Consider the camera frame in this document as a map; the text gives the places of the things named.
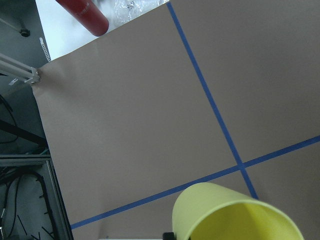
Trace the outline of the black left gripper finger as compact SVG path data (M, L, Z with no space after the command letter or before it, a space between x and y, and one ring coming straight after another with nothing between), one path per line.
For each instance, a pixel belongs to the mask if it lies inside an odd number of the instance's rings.
M164 232L162 234L162 240L175 240L174 232Z

